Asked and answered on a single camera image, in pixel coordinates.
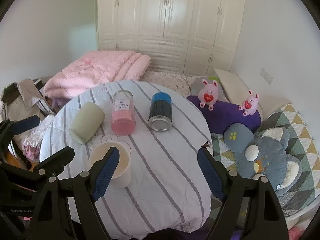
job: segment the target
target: wardrobe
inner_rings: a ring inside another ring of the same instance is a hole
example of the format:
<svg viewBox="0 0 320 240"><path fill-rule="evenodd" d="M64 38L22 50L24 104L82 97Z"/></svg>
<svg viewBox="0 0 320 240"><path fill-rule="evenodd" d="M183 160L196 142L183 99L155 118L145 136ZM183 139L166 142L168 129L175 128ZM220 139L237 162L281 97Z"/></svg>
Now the wardrobe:
<svg viewBox="0 0 320 240"><path fill-rule="evenodd" d="M150 70L230 70L245 0L97 0L100 50L135 50Z"/></svg>

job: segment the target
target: red heart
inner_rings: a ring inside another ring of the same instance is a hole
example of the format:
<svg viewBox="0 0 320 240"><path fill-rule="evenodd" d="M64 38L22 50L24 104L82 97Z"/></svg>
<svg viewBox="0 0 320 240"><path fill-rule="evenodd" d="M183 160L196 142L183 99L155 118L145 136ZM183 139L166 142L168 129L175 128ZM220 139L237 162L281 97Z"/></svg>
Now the red heart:
<svg viewBox="0 0 320 240"><path fill-rule="evenodd" d="M252 106L252 105L249 103L248 100L244 102L244 108L245 108L245 109L250 109L251 106Z"/></svg>
<svg viewBox="0 0 320 240"><path fill-rule="evenodd" d="M208 93L205 93L203 97L204 97L204 100L205 100L207 103L211 102L211 101L214 99L213 95L210 95L210 96L209 96Z"/></svg>

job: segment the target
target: wall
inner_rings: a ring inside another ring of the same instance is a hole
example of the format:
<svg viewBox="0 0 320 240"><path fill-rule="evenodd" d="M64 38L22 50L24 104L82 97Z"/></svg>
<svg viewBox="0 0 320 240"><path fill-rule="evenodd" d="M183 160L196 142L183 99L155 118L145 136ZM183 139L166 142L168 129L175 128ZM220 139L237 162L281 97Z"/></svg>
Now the wall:
<svg viewBox="0 0 320 240"><path fill-rule="evenodd" d="M291 100L320 149L320 30L301 0L246 0L231 71L260 93L263 108Z"/></svg>
<svg viewBox="0 0 320 240"><path fill-rule="evenodd" d="M0 22L0 89L97 49L95 0L15 0Z"/></svg>

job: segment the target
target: purple cushion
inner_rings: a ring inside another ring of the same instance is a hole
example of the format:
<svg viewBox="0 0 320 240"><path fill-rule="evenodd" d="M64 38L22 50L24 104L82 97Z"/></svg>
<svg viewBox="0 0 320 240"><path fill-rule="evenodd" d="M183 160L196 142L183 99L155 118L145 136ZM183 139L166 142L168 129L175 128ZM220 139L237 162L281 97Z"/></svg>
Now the purple cushion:
<svg viewBox="0 0 320 240"><path fill-rule="evenodd" d="M214 109L209 111L207 105L205 105L204 108L200 108L198 96L188 96L187 99L201 111L211 133L224 134L227 128L233 123L242 123L254 133L261 124L258 111L253 115L244 117L243 111L239 111L238 109L239 105L217 101L214 104Z"/></svg>

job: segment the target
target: transparent bottle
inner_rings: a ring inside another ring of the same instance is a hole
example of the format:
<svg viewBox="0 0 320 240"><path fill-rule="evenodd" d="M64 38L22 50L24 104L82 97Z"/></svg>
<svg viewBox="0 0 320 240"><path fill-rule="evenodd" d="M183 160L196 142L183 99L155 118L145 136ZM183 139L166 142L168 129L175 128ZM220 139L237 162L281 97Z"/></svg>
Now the transparent bottle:
<svg viewBox="0 0 320 240"><path fill-rule="evenodd" d="M129 135L135 126L133 95L128 90L120 90L113 96L111 129L118 135Z"/></svg>

